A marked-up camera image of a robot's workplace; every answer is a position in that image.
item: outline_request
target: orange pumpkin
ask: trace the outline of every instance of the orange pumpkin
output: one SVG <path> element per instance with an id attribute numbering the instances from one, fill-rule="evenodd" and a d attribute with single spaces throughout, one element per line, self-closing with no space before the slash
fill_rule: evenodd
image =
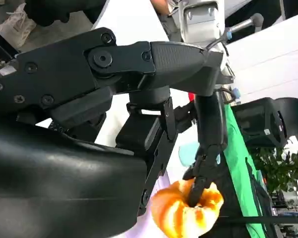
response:
<path id="1" fill-rule="evenodd" d="M 214 183 L 204 189 L 196 207 L 187 205 L 193 182 L 177 181 L 151 199 L 153 220 L 169 238 L 197 238 L 208 232 L 219 217 L 224 200 Z"/>

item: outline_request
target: black cover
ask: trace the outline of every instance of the black cover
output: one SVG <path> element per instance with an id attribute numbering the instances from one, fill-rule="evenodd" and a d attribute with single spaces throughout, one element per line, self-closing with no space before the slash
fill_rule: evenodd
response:
<path id="1" fill-rule="evenodd" d="M 44 128 L 0 122 L 0 238 L 106 238 L 137 221 L 145 162 Z"/>

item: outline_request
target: light blue object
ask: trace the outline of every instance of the light blue object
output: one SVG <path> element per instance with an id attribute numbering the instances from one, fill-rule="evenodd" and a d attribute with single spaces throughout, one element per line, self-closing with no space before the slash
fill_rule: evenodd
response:
<path id="1" fill-rule="evenodd" d="M 198 142 L 192 142 L 186 145 L 182 145 L 179 148 L 179 158 L 181 161 L 181 164 L 184 167 L 189 167 L 195 162 L 195 154 L 197 153 L 199 148 Z M 220 164 L 221 162 L 221 156 L 217 156 L 217 164 Z"/>
<path id="2" fill-rule="evenodd" d="M 233 94 L 236 96 L 237 99 L 240 98 L 240 92 L 238 88 L 233 89 Z"/>
<path id="3" fill-rule="evenodd" d="M 232 39 L 232 33 L 230 32 L 230 31 L 227 31 L 227 33 L 226 33 L 226 37 L 227 37 L 227 39 Z"/>

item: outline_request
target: red object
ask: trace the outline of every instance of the red object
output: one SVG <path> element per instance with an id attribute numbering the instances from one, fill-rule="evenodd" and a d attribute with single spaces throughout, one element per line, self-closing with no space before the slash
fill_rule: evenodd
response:
<path id="1" fill-rule="evenodd" d="M 194 94 L 193 93 L 189 93 L 189 100 L 190 100 L 190 102 L 192 102 L 194 100 Z"/>

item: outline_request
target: person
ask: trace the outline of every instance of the person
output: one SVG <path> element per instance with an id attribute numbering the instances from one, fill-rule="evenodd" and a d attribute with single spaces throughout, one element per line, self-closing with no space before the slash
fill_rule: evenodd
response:
<path id="1" fill-rule="evenodd" d="M 54 21 L 68 22 L 71 12 L 91 9 L 97 19 L 106 0 L 25 0 L 15 12 L 8 12 L 9 18 L 0 24 L 0 34 L 16 49 L 24 45 L 36 25 L 49 26 Z M 152 5 L 161 14 L 168 14 L 167 0 L 151 0 Z"/>

